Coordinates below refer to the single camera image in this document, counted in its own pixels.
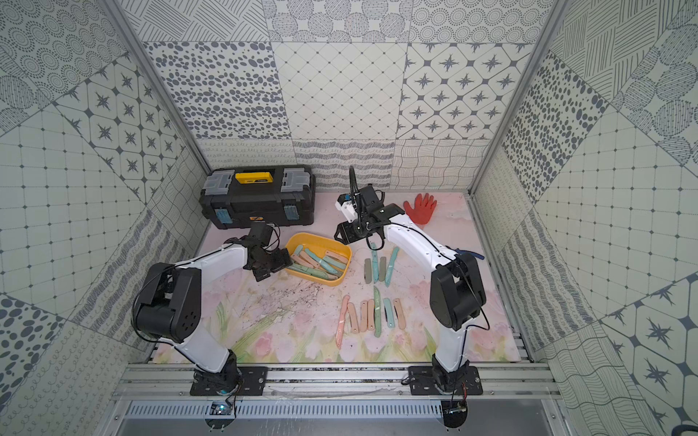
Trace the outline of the yellow plastic storage tray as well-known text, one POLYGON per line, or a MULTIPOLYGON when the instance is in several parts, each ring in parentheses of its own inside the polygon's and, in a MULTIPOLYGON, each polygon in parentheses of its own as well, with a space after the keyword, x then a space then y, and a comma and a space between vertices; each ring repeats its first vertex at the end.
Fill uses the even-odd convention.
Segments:
POLYGON ((353 258, 348 245, 309 233, 293 235, 285 248, 293 262, 286 269, 289 274, 332 287, 345 279, 353 258))

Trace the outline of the teal lettered fruit knife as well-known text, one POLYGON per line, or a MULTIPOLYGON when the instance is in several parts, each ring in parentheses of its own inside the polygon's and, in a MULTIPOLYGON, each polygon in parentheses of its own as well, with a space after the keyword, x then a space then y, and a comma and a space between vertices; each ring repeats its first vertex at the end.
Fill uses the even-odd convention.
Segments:
POLYGON ((377 283, 379 281, 380 266, 379 266, 379 258, 377 255, 377 251, 376 251, 376 249, 374 249, 374 247, 371 248, 371 265, 372 265, 373 282, 377 283))

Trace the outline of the sage green fruit knife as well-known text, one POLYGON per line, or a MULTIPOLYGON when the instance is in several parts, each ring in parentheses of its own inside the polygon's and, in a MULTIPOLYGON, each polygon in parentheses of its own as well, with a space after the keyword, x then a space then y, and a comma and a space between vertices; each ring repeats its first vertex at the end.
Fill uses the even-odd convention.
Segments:
POLYGON ((365 278, 365 282, 367 284, 371 284, 374 282, 374 280, 373 280, 373 263, 370 259, 365 259, 364 278, 365 278))

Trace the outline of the teal curved handle knife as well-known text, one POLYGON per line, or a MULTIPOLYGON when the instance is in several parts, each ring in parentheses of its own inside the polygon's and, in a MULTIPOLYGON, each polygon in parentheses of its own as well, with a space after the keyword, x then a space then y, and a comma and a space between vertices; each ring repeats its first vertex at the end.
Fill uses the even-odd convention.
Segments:
POLYGON ((394 265, 396 264, 396 260, 398 258, 399 254, 399 248, 396 246, 391 252, 391 256, 389 258, 387 267, 386 267, 386 273, 385 273, 385 286, 388 287, 391 282, 392 282, 392 277, 394 274, 394 265))

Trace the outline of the long coral fruit knife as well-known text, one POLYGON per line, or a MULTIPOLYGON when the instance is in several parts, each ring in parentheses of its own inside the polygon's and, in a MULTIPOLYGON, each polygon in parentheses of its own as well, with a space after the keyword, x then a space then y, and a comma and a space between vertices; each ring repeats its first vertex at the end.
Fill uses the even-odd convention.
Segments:
POLYGON ((346 294, 341 302, 340 313, 336 329, 336 346, 338 349, 342 348, 343 337, 345 333, 345 316, 348 311, 348 305, 350 303, 350 296, 346 294))

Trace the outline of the teal folding fruit knife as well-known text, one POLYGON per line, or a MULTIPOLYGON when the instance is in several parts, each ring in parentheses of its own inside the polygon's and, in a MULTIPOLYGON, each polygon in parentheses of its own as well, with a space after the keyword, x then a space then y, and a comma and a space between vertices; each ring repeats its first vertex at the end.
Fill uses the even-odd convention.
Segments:
POLYGON ((394 319, 394 306, 389 298, 383 299, 383 307, 385 313, 385 322, 388 328, 396 327, 396 319, 394 319))

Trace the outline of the pink folding fruit knife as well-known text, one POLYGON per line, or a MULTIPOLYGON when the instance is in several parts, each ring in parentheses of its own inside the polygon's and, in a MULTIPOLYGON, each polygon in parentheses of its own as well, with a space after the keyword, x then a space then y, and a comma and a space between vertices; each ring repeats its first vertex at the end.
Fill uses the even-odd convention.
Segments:
POLYGON ((352 334, 358 334, 360 332, 358 316, 356 312, 356 307, 353 303, 347 305, 347 318, 350 323, 350 332, 352 334))

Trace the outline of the green folding fruit knife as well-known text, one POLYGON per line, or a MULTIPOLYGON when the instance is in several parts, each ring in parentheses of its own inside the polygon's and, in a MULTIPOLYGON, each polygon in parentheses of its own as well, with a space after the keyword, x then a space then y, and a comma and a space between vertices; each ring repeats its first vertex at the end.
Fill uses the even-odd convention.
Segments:
POLYGON ((374 287, 374 336, 380 337, 382 333, 382 299, 379 289, 374 287))

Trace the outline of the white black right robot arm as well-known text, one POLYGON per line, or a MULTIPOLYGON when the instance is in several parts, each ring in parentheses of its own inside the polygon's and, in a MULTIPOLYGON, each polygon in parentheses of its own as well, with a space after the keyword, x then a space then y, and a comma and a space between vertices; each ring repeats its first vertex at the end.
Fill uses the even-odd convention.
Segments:
POLYGON ((345 216, 345 221, 336 227, 334 239, 351 245, 368 241, 376 234, 383 243, 397 246, 430 274, 430 308, 442 330, 432 358, 433 377, 441 391, 452 391, 467 374, 467 332, 478 327, 476 319, 486 304, 480 258, 438 243, 402 207, 394 203, 385 205, 384 201, 385 196, 378 194, 372 185, 358 185, 356 170, 350 166, 349 192, 338 196, 336 202, 336 209, 345 216))

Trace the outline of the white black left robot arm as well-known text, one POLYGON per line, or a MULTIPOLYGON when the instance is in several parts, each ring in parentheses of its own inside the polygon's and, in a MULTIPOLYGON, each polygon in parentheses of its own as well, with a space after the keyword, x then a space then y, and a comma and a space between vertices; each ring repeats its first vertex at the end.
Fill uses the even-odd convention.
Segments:
POLYGON ((147 272, 132 305, 131 323, 141 339, 173 346, 203 375, 237 374, 234 353, 203 327, 202 290, 206 284, 237 270, 261 282, 292 265, 280 246, 276 225, 253 223, 249 233, 233 237, 209 253, 179 263, 155 263, 147 272))

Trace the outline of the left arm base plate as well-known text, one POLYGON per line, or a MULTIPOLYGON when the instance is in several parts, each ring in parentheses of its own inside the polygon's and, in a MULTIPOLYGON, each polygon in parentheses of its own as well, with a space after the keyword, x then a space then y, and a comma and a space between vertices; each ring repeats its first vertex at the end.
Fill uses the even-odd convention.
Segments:
POLYGON ((191 396, 261 396, 269 368, 265 366, 236 366, 212 374, 212 372, 194 371, 194 381, 190 388, 191 396))

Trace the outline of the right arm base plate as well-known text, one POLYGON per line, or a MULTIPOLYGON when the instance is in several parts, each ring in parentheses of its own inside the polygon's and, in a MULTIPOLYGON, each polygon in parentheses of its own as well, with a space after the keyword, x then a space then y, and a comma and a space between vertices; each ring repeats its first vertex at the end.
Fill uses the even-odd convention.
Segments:
POLYGON ((412 396, 428 395, 482 395, 481 377, 475 366, 466 364, 457 372, 441 367, 409 366, 402 385, 408 386, 412 396))

